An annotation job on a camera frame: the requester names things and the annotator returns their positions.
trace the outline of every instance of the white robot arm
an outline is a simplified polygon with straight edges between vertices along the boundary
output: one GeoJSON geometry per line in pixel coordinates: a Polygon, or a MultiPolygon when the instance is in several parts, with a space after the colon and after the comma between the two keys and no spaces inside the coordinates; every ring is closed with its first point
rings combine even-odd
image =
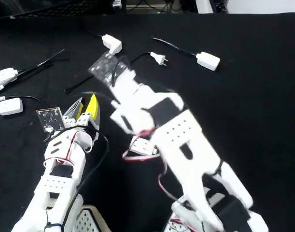
{"type": "MultiPolygon", "coordinates": [[[[78,120],[64,120],[66,128],[91,125],[99,130],[90,113],[83,113],[78,120]]],[[[67,130],[49,142],[44,154],[44,174],[12,232],[76,232],[74,225],[82,209],[82,196],[78,194],[73,205],[70,204],[81,182],[85,152],[89,152],[86,149],[90,147],[91,150],[93,143],[94,139],[80,127],[67,130]]]]}
{"type": "Polygon", "coordinates": [[[185,217],[197,231],[202,230],[202,223],[207,224],[205,232],[268,231],[262,217],[249,211],[251,195],[231,167],[219,158],[191,111],[183,111],[184,103],[177,93],[155,93],[149,86],[137,83],[135,72],[109,53],[102,55],[89,72],[118,100],[112,102],[116,110],[111,119],[126,133],[155,130],[151,142],[179,180],[191,205],[191,209],[183,204],[172,207],[182,208],[177,210],[181,218],[185,217]],[[206,198],[204,174],[223,184],[228,192],[214,206],[206,198]]]}

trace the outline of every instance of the electrical cord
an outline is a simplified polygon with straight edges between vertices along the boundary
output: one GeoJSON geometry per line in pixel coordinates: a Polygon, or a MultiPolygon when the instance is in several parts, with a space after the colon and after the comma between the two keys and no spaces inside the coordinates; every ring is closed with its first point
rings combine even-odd
{"type": "Polygon", "coordinates": [[[84,79],[83,79],[82,81],[80,81],[79,83],[74,84],[73,86],[70,86],[70,87],[68,87],[68,88],[65,88],[65,89],[64,89],[64,92],[65,92],[66,94],[71,93],[71,92],[74,91],[77,87],[79,87],[80,85],[84,84],[86,81],[88,81],[88,80],[91,79],[92,77],[93,77],[93,75],[90,75],[90,76],[84,78],[84,79]]]}
{"type": "Polygon", "coordinates": [[[188,55],[196,56],[196,54],[194,54],[192,52],[189,52],[189,51],[187,51],[185,49],[182,49],[182,48],[180,48],[180,47],[178,47],[178,46],[176,46],[176,45],[174,45],[172,43],[169,43],[168,41],[165,41],[165,40],[162,40],[162,39],[159,39],[159,38],[156,38],[156,37],[153,37],[153,40],[157,40],[159,42],[162,42],[162,43],[164,43],[166,45],[169,45],[169,46],[171,46],[171,47],[173,47],[173,48],[175,48],[175,49],[177,49],[177,50],[179,50],[181,52],[184,52],[184,53],[186,53],[188,55]]]}
{"type": "Polygon", "coordinates": [[[14,95],[14,96],[8,96],[6,97],[6,99],[12,99],[12,98],[29,98],[29,99],[33,99],[33,100],[36,100],[38,102],[40,102],[42,105],[44,105],[46,108],[50,108],[48,106],[48,104],[46,104],[44,101],[42,101],[41,99],[39,98],[36,98],[36,97],[33,97],[33,96],[27,96],[27,95],[14,95]]]}
{"type": "Polygon", "coordinates": [[[147,2],[147,0],[143,0],[143,2],[144,2],[146,5],[148,5],[150,8],[152,8],[152,9],[158,11],[158,12],[161,12],[161,13],[166,12],[166,11],[159,10],[159,9],[157,9],[157,8],[155,8],[155,7],[153,7],[153,6],[151,6],[151,5],[147,2]]]}
{"type": "Polygon", "coordinates": [[[115,86],[115,83],[116,83],[116,79],[117,79],[117,76],[116,76],[116,70],[117,70],[117,67],[118,67],[118,64],[122,61],[122,60],[125,60],[127,62],[126,65],[128,65],[128,67],[130,68],[130,63],[129,63],[129,60],[127,58],[126,55],[123,55],[123,56],[120,56],[117,58],[117,62],[113,68],[113,71],[112,71],[112,87],[115,86]]]}
{"type": "Polygon", "coordinates": [[[106,99],[109,103],[114,101],[114,99],[108,97],[104,93],[99,93],[99,92],[94,92],[94,91],[86,91],[86,92],[82,92],[82,94],[95,94],[96,97],[102,97],[102,98],[106,99]]]}
{"type": "Polygon", "coordinates": [[[135,5],[134,7],[132,7],[130,10],[128,10],[126,13],[129,13],[131,11],[133,11],[134,9],[136,9],[138,6],[140,6],[142,4],[143,0],[139,1],[139,3],[137,5],[135,5]]]}
{"type": "Polygon", "coordinates": [[[80,186],[78,187],[78,189],[76,190],[74,196],[73,196],[73,199],[71,200],[70,204],[69,204],[69,207],[67,209],[67,212],[65,214],[65,217],[64,217],[64,221],[62,223],[62,226],[65,227],[66,223],[67,223],[67,219],[68,219],[68,216],[69,216],[69,213],[70,213],[70,210],[75,202],[75,199],[76,197],[78,196],[79,194],[79,191],[81,190],[81,188],[84,186],[84,184],[87,182],[87,180],[92,176],[92,174],[100,167],[101,163],[103,162],[104,158],[107,156],[107,154],[109,153],[109,150],[110,150],[110,144],[109,144],[109,140],[107,139],[107,137],[105,137],[102,133],[100,133],[98,131],[99,135],[102,136],[105,141],[106,141],[106,150],[104,152],[104,155],[102,156],[102,158],[100,159],[100,161],[98,162],[98,164],[88,173],[88,175],[85,177],[85,179],[83,180],[83,182],[80,184],[80,186]]]}
{"type": "Polygon", "coordinates": [[[13,78],[9,79],[7,82],[5,82],[3,85],[5,86],[6,84],[12,82],[13,80],[25,75],[25,74],[29,74],[35,70],[37,70],[38,68],[48,68],[48,67],[51,67],[53,64],[51,63],[52,62],[52,59],[55,58],[56,56],[58,56],[60,53],[64,52],[65,49],[62,49],[60,50],[59,52],[55,53],[54,55],[52,55],[50,58],[46,59],[45,61],[37,64],[36,66],[33,66],[33,67],[29,67],[29,68],[26,68],[26,69],[23,69],[23,70],[20,70],[18,75],[14,76],[13,78]]]}
{"type": "Polygon", "coordinates": [[[150,52],[144,52],[144,53],[138,55],[130,62],[130,65],[133,65],[135,63],[135,61],[137,61],[138,59],[140,59],[143,56],[150,56],[150,54],[151,54],[150,52]]]}
{"type": "MultiPolygon", "coordinates": [[[[69,131],[69,130],[74,129],[74,128],[86,128],[87,129],[87,128],[89,128],[89,126],[76,125],[76,126],[73,126],[73,127],[67,127],[67,128],[65,128],[63,130],[60,130],[57,135],[54,135],[50,139],[46,140],[46,142],[48,143],[48,142],[52,141],[53,139],[59,137],[61,134],[65,133],[66,131],[69,131]]],[[[100,134],[100,131],[97,130],[96,128],[93,128],[93,130],[95,130],[96,132],[98,132],[100,134]]]]}

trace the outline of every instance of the black cable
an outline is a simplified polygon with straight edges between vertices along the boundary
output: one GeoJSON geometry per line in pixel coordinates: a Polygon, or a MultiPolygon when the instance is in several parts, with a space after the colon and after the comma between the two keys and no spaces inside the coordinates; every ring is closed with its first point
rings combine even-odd
{"type": "Polygon", "coordinates": [[[133,11],[134,9],[136,9],[138,6],[140,6],[142,4],[143,0],[139,1],[139,3],[137,5],[135,5],[134,7],[132,7],[130,10],[128,10],[126,13],[128,14],[129,12],[133,11]]]}
{"type": "Polygon", "coordinates": [[[83,180],[83,182],[80,184],[80,186],[78,187],[78,189],[76,190],[74,196],[73,196],[73,199],[71,200],[70,204],[69,204],[69,207],[67,209],[67,212],[65,214],[65,218],[64,218],[64,221],[62,223],[62,226],[64,227],[67,223],[67,219],[68,219],[68,216],[69,216],[69,213],[70,213],[70,210],[75,202],[75,199],[76,197],[78,196],[79,194],[79,191],[81,190],[82,186],[87,182],[87,180],[92,176],[92,174],[100,167],[101,163],[103,162],[104,158],[107,156],[107,154],[109,153],[109,150],[110,150],[110,144],[109,144],[109,140],[107,139],[107,137],[105,137],[102,133],[100,133],[98,131],[99,135],[101,135],[105,141],[106,141],[106,144],[107,144],[107,147],[106,147],[106,150],[104,152],[104,155],[102,156],[102,158],[100,159],[100,161],[98,162],[98,164],[88,173],[88,175],[85,177],[85,179],[83,180]]]}
{"type": "Polygon", "coordinates": [[[27,96],[27,95],[14,95],[14,96],[8,96],[6,97],[6,99],[12,99],[12,98],[30,98],[33,100],[36,100],[38,102],[40,102],[42,105],[44,105],[46,108],[50,108],[44,101],[42,101],[39,98],[33,97],[33,96],[27,96]]]}
{"type": "Polygon", "coordinates": [[[79,27],[83,29],[83,31],[87,32],[87,34],[91,35],[94,38],[102,38],[101,35],[95,34],[93,31],[91,31],[89,28],[87,28],[86,24],[84,23],[83,19],[80,17],[79,18],[79,27]]]}
{"type": "Polygon", "coordinates": [[[155,7],[153,7],[153,6],[151,6],[151,5],[147,2],[147,0],[143,0],[143,2],[144,2],[146,5],[148,5],[150,8],[152,8],[152,9],[158,11],[158,12],[161,12],[161,13],[166,12],[166,11],[162,11],[162,10],[159,10],[159,9],[157,9],[157,8],[155,8],[155,7]]]}
{"type": "Polygon", "coordinates": [[[48,62],[50,62],[52,59],[54,59],[56,56],[58,56],[60,53],[64,52],[65,49],[60,50],[59,52],[55,53],[54,55],[52,55],[50,58],[46,59],[45,61],[41,62],[40,64],[38,64],[37,66],[42,66],[48,62]]]}
{"type": "Polygon", "coordinates": [[[61,130],[57,135],[54,135],[53,137],[51,137],[50,139],[48,139],[46,142],[48,143],[48,142],[52,141],[53,139],[59,137],[59,136],[60,136],[61,134],[63,134],[64,132],[69,131],[69,130],[71,130],[71,129],[73,129],[73,128],[89,128],[89,127],[88,127],[88,126],[80,126],[80,125],[76,125],[76,126],[73,126],[73,127],[65,128],[65,129],[61,130]]]}
{"type": "Polygon", "coordinates": [[[102,97],[106,100],[109,101],[109,103],[111,103],[112,101],[114,101],[114,99],[108,97],[107,95],[105,95],[104,93],[99,93],[99,92],[94,92],[94,91],[86,91],[86,92],[82,92],[82,94],[95,94],[96,97],[102,97]]]}
{"type": "Polygon", "coordinates": [[[128,58],[127,58],[126,55],[123,55],[123,56],[120,56],[120,57],[117,58],[117,62],[116,62],[115,66],[114,66],[114,68],[113,68],[113,71],[112,71],[112,87],[115,86],[116,79],[117,79],[117,76],[116,76],[116,69],[117,69],[117,67],[118,67],[118,64],[119,64],[123,59],[127,61],[127,64],[126,64],[126,65],[128,65],[128,67],[130,68],[130,63],[129,63],[129,60],[128,60],[128,58]]]}
{"type": "Polygon", "coordinates": [[[143,56],[147,56],[147,55],[150,55],[150,54],[151,54],[150,52],[145,52],[145,53],[142,53],[142,54],[138,55],[137,57],[135,57],[135,58],[130,62],[130,65],[133,65],[133,63],[134,63],[135,61],[137,61],[138,59],[140,59],[141,57],[143,57],[143,56]]]}
{"type": "Polygon", "coordinates": [[[211,176],[215,176],[215,175],[219,175],[221,176],[221,167],[223,165],[224,161],[221,159],[220,162],[219,162],[219,165],[218,167],[216,168],[215,172],[213,174],[211,174],[211,176]]]}
{"type": "Polygon", "coordinates": [[[159,38],[156,38],[156,37],[153,37],[153,40],[157,40],[157,41],[162,42],[162,43],[164,43],[164,44],[166,44],[166,45],[169,45],[169,46],[171,46],[171,47],[174,47],[175,49],[177,49],[177,50],[179,50],[179,51],[181,51],[181,52],[184,52],[184,53],[186,53],[186,54],[188,54],[188,55],[196,56],[196,54],[194,54],[194,53],[192,53],[192,52],[189,52],[189,51],[187,51],[187,50],[184,50],[184,49],[182,49],[182,48],[180,48],[180,47],[178,47],[178,46],[176,46],[176,45],[174,45],[174,44],[172,44],[172,43],[169,43],[169,42],[167,42],[167,41],[165,41],[165,40],[162,40],[162,39],[159,39],[159,38]]]}
{"type": "Polygon", "coordinates": [[[81,84],[85,83],[86,81],[88,81],[88,80],[91,79],[92,77],[94,77],[94,76],[93,76],[93,75],[90,75],[90,76],[84,78],[84,79],[83,79],[82,81],[80,81],[79,83],[74,84],[73,86],[70,86],[70,87],[68,87],[68,88],[65,88],[65,89],[64,89],[64,92],[65,92],[66,94],[71,93],[72,91],[74,91],[74,89],[76,89],[78,86],[80,86],[81,84]]]}

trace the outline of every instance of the perforated plate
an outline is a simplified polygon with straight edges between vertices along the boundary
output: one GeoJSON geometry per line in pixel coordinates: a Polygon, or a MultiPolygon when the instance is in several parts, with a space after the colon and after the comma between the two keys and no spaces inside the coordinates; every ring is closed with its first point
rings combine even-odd
{"type": "Polygon", "coordinates": [[[176,222],[170,221],[173,218],[178,218],[175,213],[169,218],[167,225],[163,232],[191,232],[186,225],[178,224],[176,222]]]}
{"type": "Polygon", "coordinates": [[[76,220],[72,232],[101,232],[90,211],[84,209],[76,220]]]}

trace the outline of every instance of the table surface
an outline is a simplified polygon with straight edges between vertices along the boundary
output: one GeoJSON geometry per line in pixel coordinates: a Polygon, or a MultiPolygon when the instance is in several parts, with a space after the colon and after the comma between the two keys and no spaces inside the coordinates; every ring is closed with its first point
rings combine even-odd
{"type": "MultiPolygon", "coordinates": [[[[133,68],[137,76],[180,92],[219,156],[226,160],[253,196],[253,211],[270,231],[295,231],[295,14],[279,15],[125,15],[84,18],[96,34],[123,41],[132,59],[143,52],[165,54],[168,66],[146,57],[133,68]],[[159,37],[193,52],[221,58],[209,71],[151,38],[159,37]]],[[[64,112],[83,91],[108,90],[96,79],[72,94],[62,89],[82,78],[106,48],[82,29],[79,19],[0,21],[0,69],[21,69],[65,48],[69,61],[9,85],[4,95],[40,97],[64,112]]],[[[43,172],[46,134],[35,109],[0,116],[0,232],[9,231],[28,206],[43,172]]],[[[160,231],[171,200],[159,189],[160,160],[125,163],[126,136],[109,119],[112,109],[100,101],[100,128],[111,143],[101,168],[84,187],[85,203],[95,205],[113,231],[160,231]]],[[[87,155],[85,174],[98,161],[103,144],[87,155]]],[[[165,186],[181,194],[172,173],[165,186]]]]}

